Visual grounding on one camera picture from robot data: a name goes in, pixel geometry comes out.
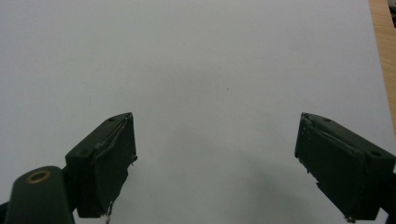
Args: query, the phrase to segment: dark corner object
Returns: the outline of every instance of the dark corner object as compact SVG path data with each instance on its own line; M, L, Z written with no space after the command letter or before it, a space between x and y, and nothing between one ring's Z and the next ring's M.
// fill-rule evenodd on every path
M110 215L137 159L132 113L105 120L65 158L62 170L45 166L20 176L0 205L0 223L70 224L76 208L80 217Z
M301 115L295 157L348 222L375 220L379 208L396 223L396 157L338 123Z

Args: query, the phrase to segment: white table surface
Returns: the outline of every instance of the white table surface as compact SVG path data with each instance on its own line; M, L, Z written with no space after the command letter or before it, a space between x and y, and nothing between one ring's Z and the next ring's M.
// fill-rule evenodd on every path
M367 1L0 3L1 202L127 111L114 224L344 223L294 158L301 112L395 153Z

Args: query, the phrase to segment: wooden surface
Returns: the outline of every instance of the wooden surface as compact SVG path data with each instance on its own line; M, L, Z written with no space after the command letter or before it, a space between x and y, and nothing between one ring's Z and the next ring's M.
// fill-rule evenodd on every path
M396 30L387 0L369 0L382 71L387 87L393 129L396 130Z

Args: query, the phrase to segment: black object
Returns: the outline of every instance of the black object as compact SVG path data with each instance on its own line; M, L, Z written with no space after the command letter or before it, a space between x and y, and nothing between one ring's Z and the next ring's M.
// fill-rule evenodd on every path
M336 122L301 115L295 157L348 221L374 220L380 207L396 215L396 157Z
M132 113L107 119L66 155L62 170L46 166L19 177L0 205L0 223L74 223L75 208L80 217L109 215L136 159Z

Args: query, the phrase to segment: wooden table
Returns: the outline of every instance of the wooden table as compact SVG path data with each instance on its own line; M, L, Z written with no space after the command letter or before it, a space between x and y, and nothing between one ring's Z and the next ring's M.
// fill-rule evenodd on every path
M386 0L370 0L376 43L387 87L393 129L396 130L396 30Z

